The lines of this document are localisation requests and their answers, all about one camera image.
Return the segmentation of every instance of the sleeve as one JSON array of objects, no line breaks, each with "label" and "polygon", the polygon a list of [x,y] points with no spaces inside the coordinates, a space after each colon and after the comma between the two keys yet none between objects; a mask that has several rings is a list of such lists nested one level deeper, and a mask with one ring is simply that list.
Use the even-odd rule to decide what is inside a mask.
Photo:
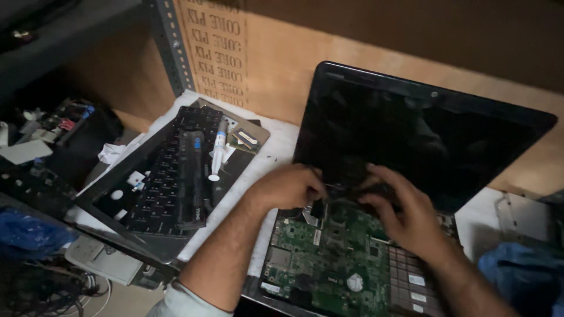
[{"label": "sleeve", "polygon": [[158,302],[147,317],[231,317],[225,312],[192,293],[180,282],[169,284],[165,298]]}]

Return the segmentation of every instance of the blue plastic bag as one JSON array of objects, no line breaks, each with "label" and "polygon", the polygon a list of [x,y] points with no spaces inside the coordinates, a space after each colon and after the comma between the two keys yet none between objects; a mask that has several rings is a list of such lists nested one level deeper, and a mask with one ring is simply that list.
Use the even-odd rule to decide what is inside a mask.
[{"label": "blue plastic bag", "polygon": [[521,316],[564,316],[564,259],[550,251],[502,243],[478,268]]},{"label": "blue plastic bag", "polygon": [[0,212],[0,253],[12,259],[44,259],[77,235],[7,208]]}]

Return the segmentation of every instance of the red component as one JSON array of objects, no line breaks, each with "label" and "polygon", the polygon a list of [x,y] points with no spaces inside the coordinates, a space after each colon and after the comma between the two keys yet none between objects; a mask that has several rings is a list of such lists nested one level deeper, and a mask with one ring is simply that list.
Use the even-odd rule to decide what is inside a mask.
[{"label": "red component", "polygon": [[62,118],[61,122],[59,122],[59,128],[65,129],[66,131],[71,131],[74,127],[74,121],[71,121],[67,118]]}]

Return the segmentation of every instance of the black laptop lid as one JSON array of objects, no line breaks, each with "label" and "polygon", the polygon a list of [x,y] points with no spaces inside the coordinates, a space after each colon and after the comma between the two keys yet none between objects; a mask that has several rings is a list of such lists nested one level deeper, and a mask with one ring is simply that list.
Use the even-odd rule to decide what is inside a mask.
[{"label": "black laptop lid", "polygon": [[294,161],[321,168],[328,183],[343,182],[360,162],[385,165],[451,214],[556,122],[549,113],[326,61],[315,71]]}]

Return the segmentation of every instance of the circuit board component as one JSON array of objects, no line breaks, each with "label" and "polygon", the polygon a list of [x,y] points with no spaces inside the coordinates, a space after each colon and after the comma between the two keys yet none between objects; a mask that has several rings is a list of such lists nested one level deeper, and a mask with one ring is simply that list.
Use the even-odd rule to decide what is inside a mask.
[{"label": "circuit board component", "polygon": [[342,316],[388,316],[388,241],[375,217],[345,200],[331,204],[318,227],[278,219],[261,286]]}]

